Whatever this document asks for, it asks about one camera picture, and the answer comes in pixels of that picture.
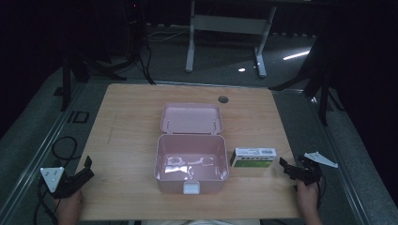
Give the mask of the black tripod stand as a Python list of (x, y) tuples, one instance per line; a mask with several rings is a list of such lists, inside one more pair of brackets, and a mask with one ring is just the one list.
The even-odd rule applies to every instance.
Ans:
[(71, 74), (75, 75), (78, 82), (86, 83), (90, 78), (90, 75), (86, 71), (86, 67), (90, 66), (102, 76), (109, 77), (112, 80), (125, 81), (126, 78), (115, 74), (115, 71), (126, 68), (132, 63), (133, 60), (127, 60), (115, 66), (106, 67), (82, 52), (76, 50), (66, 51), (62, 59), (62, 87), (56, 92), (57, 95), (62, 97), (61, 111), (64, 112), (71, 101)]
[(299, 69), (298, 75), (287, 82), (271, 86), (269, 90), (283, 91), (293, 84), (309, 80), (303, 90), (304, 96), (313, 98), (317, 92), (320, 92), (318, 116), (322, 124), (326, 126), (328, 124), (326, 111), (330, 94), (330, 80), (336, 59), (337, 56), (330, 40), (319, 35)]

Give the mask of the pink plastic box with lid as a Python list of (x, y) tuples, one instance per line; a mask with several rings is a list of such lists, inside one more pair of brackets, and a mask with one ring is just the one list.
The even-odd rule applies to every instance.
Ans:
[(229, 175), (220, 107), (172, 102), (163, 106), (154, 176), (160, 191), (210, 194)]

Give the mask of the white and green medicine box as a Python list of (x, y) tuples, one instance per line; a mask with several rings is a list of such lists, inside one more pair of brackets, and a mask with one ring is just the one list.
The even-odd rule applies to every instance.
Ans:
[(232, 167), (267, 168), (277, 157), (274, 148), (236, 148), (231, 156)]

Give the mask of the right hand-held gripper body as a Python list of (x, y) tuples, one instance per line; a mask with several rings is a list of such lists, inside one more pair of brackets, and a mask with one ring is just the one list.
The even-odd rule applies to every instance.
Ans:
[(302, 167), (296, 171), (295, 179), (302, 181), (306, 186), (320, 181), (323, 175), (320, 165), (338, 168), (336, 162), (324, 157), (319, 152), (304, 153), (298, 156), (298, 160)]

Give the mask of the person's light clothing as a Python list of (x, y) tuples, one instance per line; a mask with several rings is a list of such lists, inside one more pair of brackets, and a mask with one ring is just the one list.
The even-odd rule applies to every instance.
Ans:
[(259, 219), (143, 220), (141, 225), (261, 225)]

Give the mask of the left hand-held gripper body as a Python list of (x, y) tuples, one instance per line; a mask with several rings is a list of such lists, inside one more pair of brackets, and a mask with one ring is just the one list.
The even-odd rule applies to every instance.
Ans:
[(67, 177), (64, 167), (40, 168), (40, 174), (55, 199), (71, 197), (81, 188), (76, 180)]

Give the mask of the white metal table frame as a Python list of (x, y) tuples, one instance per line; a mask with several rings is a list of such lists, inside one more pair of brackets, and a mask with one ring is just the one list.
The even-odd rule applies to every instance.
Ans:
[(276, 10), (276, 6), (271, 7), (266, 19), (246, 19), (202, 15), (195, 12), (195, 0), (191, 0), (190, 39), (185, 70), (188, 73), (193, 71), (195, 53), (194, 35), (196, 31), (238, 33), (246, 35), (258, 35), (261, 37), (259, 45), (253, 49), (253, 52), (255, 56), (255, 68), (258, 71), (258, 76), (260, 78), (266, 78), (267, 70), (263, 58), (263, 51), (268, 39), (270, 28), (273, 24)]

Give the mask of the person's right hand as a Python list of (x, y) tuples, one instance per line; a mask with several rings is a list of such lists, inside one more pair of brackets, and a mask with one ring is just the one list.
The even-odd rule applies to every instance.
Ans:
[(301, 180), (297, 181), (298, 208), (305, 218), (315, 217), (318, 214), (318, 185), (312, 183), (308, 186)]

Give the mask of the person's left hand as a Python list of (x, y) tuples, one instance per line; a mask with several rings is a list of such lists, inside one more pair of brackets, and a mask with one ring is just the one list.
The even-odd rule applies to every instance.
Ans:
[(79, 222), (83, 208), (83, 192), (79, 189), (70, 197), (54, 199), (57, 214), (57, 225), (62, 222)]

